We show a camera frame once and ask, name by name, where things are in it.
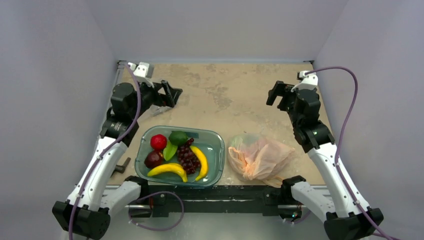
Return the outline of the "black base frame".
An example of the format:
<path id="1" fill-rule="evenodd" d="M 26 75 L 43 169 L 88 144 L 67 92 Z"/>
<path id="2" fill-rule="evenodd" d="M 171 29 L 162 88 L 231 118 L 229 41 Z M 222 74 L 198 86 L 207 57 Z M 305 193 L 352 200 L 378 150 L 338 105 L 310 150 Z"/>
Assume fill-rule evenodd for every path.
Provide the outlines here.
<path id="1" fill-rule="evenodd" d="M 127 205 L 130 216 L 162 218 L 181 212 L 233 213 L 279 216 L 292 221 L 301 218 L 305 210 L 283 190 L 266 185 L 214 185 L 208 188 L 151 185 L 141 195 L 156 192 L 159 194 Z"/>

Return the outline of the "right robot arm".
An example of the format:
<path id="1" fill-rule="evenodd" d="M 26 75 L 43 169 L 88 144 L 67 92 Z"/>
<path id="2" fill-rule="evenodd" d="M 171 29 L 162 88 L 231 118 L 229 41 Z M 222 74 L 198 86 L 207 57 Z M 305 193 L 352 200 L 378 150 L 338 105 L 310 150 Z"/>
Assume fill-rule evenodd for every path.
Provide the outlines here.
<path id="1" fill-rule="evenodd" d="M 288 204 L 304 204 L 321 222 L 330 240 L 360 240 L 371 236 L 384 220 L 379 208 L 370 207 L 354 186 L 329 128 L 320 121 L 320 96 L 315 88 L 296 89 L 277 81 L 268 92 L 266 104 L 281 97 L 278 109 L 287 112 L 293 134 L 319 170 L 330 197 L 315 190 L 303 177 L 283 180 L 280 196 Z"/>

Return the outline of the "right yellow fake banana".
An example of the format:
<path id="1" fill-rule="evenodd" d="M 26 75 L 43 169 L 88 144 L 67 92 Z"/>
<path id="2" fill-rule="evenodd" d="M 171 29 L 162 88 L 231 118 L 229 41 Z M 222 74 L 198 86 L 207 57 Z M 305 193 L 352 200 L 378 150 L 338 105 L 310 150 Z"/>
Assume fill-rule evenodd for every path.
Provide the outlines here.
<path id="1" fill-rule="evenodd" d="M 200 162 L 200 171 L 199 175 L 195 178 L 195 181 L 199 181 L 200 179 L 203 179 L 207 176 L 209 172 L 209 165 L 208 160 L 205 156 L 205 154 L 196 146 L 190 146 L 190 149 L 195 154 L 195 156 L 199 159 Z"/>

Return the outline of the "purple fake grape bunch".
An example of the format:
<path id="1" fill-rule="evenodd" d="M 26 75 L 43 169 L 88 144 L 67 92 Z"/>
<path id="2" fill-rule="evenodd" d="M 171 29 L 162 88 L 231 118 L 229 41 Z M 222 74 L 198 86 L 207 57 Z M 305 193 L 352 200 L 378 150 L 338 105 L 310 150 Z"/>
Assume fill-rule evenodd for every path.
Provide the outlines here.
<path id="1" fill-rule="evenodd" d="M 179 146 L 176 151 L 177 160 L 187 175 L 194 174 L 201 166 L 200 160 L 190 148 L 193 142 L 194 139 L 189 138 L 183 145 Z"/>

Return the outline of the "front yellow fake banana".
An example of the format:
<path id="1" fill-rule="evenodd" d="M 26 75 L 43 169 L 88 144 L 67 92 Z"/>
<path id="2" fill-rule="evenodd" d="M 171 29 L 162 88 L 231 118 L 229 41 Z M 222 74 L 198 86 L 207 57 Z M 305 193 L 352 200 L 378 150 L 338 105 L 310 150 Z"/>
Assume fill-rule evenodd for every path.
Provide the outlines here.
<path id="1" fill-rule="evenodd" d="M 147 173 L 147 176 L 153 177 L 153 176 L 157 176 L 159 174 L 164 174 L 164 173 L 176 174 L 181 178 L 183 183 L 188 182 L 186 171 L 178 163 L 166 163 L 166 164 L 156 166 Z"/>

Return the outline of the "green fake leaf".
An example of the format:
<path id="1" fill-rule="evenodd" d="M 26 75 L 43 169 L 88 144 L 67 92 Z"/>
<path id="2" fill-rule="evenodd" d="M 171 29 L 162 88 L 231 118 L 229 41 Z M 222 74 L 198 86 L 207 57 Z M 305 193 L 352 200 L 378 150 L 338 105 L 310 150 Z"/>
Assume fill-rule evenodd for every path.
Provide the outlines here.
<path id="1" fill-rule="evenodd" d="M 162 154 L 165 161 L 170 161 L 172 157 L 176 154 L 178 146 L 173 144 L 171 141 L 168 141 L 166 147 L 163 149 Z"/>

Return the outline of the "orange plastic bag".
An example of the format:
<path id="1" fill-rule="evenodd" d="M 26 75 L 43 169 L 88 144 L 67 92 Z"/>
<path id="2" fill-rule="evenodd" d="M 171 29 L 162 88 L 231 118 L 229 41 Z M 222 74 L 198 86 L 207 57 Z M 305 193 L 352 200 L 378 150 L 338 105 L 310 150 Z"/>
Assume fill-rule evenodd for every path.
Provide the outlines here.
<path id="1" fill-rule="evenodd" d="M 280 188 L 285 166 L 296 158 L 295 149 L 271 137 L 243 133 L 229 141 L 228 161 L 242 181 L 258 180 Z"/>

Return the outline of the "dark red fake plum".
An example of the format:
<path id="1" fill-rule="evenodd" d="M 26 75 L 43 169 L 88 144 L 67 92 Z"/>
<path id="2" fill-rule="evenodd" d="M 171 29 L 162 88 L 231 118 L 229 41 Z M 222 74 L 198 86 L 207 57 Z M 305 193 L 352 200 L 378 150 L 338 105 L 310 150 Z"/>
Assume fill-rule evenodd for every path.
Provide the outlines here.
<path id="1" fill-rule="evenodd" d="M 160 166 L 164 162 L 164 156 L 161 151 L 153 150 L 145 158 L 144 164 L 148 169 Z"/>

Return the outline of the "teal plastic tray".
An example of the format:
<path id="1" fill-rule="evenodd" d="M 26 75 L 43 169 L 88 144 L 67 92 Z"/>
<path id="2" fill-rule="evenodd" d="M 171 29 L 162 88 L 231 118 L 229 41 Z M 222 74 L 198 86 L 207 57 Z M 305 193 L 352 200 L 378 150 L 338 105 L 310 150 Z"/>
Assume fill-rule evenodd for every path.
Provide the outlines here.
<path id="1" fill-rule="evenodd" d="M 189 138 L 193 138 L 193 145 L 199 148 L 207 159 L 208 173 L 207 175 L 196 181 L 195 178 L 199 174 L 199 170 L 195 174 L 188 176 L 188 182 L 184 183 L 175 173 L 162 173 L 157 176 L 148 176 L 149 168 L 144 164 L 147 155 L 153 150 L 150 146 L 151 137 L 162 134 L 169 137 L 172 132 L 185 132 Z M 225 166 L 225 143 L 222 137 L 211 130 L 188 128 L 179 126 L 158 125 L 149 128 L 142 136 L 139 150 L 135 159 L 135 172 L 137 175 L 149 182 L 168 184 L 192 188 L 208 188 L 216 184 L 222 176 Z"/>

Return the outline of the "green fake lime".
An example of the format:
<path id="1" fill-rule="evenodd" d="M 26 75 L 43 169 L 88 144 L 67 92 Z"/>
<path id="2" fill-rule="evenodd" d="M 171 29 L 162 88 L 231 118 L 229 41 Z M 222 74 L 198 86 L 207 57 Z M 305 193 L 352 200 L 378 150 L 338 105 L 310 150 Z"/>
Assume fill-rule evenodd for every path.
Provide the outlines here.
<path id="1" fill-rule="evenodd" d="M 188 136 L 184 131 L 172 131 L 168 140 L 175 146 L 183 146 L 188 141 Z"/>

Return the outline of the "yellow fake banana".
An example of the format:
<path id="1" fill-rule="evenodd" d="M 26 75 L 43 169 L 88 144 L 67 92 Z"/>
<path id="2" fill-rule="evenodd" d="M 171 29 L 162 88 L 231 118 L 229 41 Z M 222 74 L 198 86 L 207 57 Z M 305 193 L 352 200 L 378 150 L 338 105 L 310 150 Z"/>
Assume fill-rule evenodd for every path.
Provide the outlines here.
<path id="1" fill-rule="evenodd" d="M 147 173 L 147 176 L 153 177 L 153 176 L 157 176 L 159 174 L 164 174 L 164 173 L 176 174 L 181 178 L 183 183 L 188 182 L 186 171 L 178 163 L 166 163 L 166 164 L 156 166 Z"/>
<path id="2" fill-rule="evenodd" d="M 196 146 L 190 146 L 190 149 L 195 154 L 195 156 L 199 159 L 200 162 L 200 171 L 199 175 L 195 178 L 195 181 L 199 181 L 200 179 L 203 179 L 207 176 L 209 172 L 209 165 L 208 160 L 205 156 L 205 154 Z"/>

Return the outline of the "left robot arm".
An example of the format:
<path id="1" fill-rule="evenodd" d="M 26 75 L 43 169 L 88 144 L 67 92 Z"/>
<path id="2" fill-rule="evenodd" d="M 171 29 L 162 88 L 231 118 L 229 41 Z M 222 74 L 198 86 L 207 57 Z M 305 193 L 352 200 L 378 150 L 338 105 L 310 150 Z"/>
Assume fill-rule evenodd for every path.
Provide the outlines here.
<path id="1" fill-rule="evenodd" d="M 138 118 L 151 106 L 175 107 L 183 93 L 166 80 L 147 84 L 117 84 L 110 98 L 111 107 L 100 131 L 93 157 L 80 181 L 65 201 L 55 202 L 52 213 L 70 240 L 99 240 L 107 232 L 111 218 L 129 203 L 153 208 L 154 195 L 148 182 L 129 176 L 110 194 L 108 181 L 121 156 L 137 132 Z"/>

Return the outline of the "red fake apple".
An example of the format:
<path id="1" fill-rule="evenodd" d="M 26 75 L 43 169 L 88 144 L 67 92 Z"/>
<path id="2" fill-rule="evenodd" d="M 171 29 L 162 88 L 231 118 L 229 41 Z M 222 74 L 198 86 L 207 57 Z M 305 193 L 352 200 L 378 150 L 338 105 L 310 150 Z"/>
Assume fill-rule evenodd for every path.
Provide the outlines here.
<path id="1" fill-rule="evenodd" d="M 166 148 L 168 139 L 162 134 L 156 134 L 150 138 L 150 146 L 155 151 L 162 151 Z"/>

